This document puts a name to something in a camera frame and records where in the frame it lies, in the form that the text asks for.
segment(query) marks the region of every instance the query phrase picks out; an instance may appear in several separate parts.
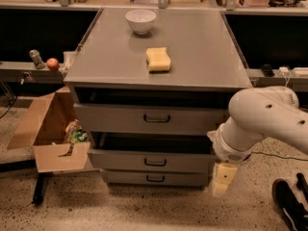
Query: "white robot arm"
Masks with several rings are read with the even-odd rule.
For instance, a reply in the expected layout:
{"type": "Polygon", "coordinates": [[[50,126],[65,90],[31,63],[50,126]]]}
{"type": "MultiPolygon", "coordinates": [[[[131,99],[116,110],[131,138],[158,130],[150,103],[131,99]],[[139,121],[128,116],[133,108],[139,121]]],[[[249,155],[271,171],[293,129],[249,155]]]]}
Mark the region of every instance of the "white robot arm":
{"type": "Polygon", "coordinates": [[[229,102],[228,120],[208,133],[216,155],[223,162],[239,163],[266,137],[308,154],[308,114],[298,106],[296,94],[286,87],[240,90],[229,102]]]}

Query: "speckled floor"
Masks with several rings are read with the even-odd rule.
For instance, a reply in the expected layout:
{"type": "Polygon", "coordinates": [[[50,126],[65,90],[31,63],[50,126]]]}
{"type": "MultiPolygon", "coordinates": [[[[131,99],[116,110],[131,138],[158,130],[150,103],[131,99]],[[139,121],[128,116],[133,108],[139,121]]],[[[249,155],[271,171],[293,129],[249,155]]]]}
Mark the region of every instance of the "speckled floor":
{"type": "MultiPolygon", "coordinates": [[[[7,145],[29,107],[19,97],[0,119],[0,162],[32,159],[31,149],[8,151],[7,145]]],[[[0,97],[0,115],[6,110],[0,97]]],[[[307,159],[285,143],[266,139],[254,151],[307,159]]],[[[98,171],[47,178],[44,201],[31,204],[37,171],[0,173],[0,230],[288,230],[271,198],[279,177],[295,186],[295,175],[308,177],[308,162],[253,154],[242,164],[228,192],[220,198],[187,188],[107,187],[98,171]]],[[[297,198],[305,203],[301,192],[297,198]]]]}

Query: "black shoe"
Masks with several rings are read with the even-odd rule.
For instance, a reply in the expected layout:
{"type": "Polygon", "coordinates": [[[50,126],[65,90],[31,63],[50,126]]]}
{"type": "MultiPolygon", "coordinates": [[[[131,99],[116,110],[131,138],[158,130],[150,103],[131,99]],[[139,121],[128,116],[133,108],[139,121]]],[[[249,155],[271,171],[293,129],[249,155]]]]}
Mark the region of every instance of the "black shoe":
{"type": "Polygon", "coordinates": [[[292,231],[308,231],[308,212],[298,203],[288,183],[277,179],[272,184],[272,198],[292,231]]]}

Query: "apple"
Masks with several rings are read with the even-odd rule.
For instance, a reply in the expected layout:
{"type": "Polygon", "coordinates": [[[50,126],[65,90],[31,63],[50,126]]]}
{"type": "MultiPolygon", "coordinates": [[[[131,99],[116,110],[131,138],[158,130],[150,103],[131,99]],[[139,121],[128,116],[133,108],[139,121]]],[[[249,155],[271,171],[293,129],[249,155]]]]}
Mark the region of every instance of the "apple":
{"type": "Polygon", "coordinates": [[[58,70],[59,67],[60,67],[59,61],[58,61],[57,59],[55,59],[55,58],[50,58],[50,59],[48,59],[47,62],[46,62],[46,64],[47,64],[48,68],[49,68],[50,70],[53,70],[53,71],[58,70]]]}

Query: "gray countertop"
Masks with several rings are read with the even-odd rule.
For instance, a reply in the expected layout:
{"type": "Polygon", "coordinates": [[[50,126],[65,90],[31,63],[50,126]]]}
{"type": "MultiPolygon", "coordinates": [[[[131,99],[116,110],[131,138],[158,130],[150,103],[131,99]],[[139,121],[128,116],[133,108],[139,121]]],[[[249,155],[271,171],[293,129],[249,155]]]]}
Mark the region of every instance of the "gray countertop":
{"type": "Polygon", "coordinates": [[[130,10],[104,9],[64,79],[67,84],[176,90],[251,87],[220,11],[151,9],[157,15],[154,27],[141,37],[125,19],[130,10]],[[149,47],[167,47],[169,72],[148,72],[149,47]]]}

